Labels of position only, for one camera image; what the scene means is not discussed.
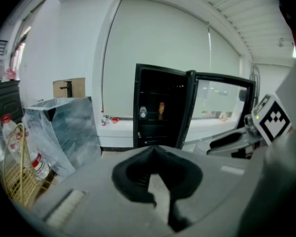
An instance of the refrigerator door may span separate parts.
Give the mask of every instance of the refrigerator door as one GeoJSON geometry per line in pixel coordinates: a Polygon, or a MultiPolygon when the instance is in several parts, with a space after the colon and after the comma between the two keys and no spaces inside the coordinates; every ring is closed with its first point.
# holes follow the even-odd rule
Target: refrigerator door
{"type": "Polygon", "coordinates": [[[244,116],[251,113],[254,104],[254,81],[196,73],[194,85],[183,142],[244,127],[244,116]]]}
{"type": "Polygon", "coordinates": [[[134,148],[179,148],[193,100],[195,71],[137,64],[134,89],[134,148]]]}

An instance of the wire basket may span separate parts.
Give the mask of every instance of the wire basket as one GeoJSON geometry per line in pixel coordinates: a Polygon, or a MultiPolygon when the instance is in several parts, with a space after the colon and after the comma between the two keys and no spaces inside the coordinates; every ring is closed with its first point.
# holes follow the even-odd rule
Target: wire basket
{"type": "Polygon", "coordinates": [[[33,199],[34,191],[40,188],[39,181],[36,179],[35,171],[31,164],[25,128],[22,123],[18,124],[11,132],[5,147],[3,159],[3,186],[9,198],[22,204],[24,207],[28,207],[29,201],[33,199]],[[17,141],[21,149],[20,163],[15,161],[11,154],[7,153],[10,139],[17,136],[19,136],[17,141]]]}

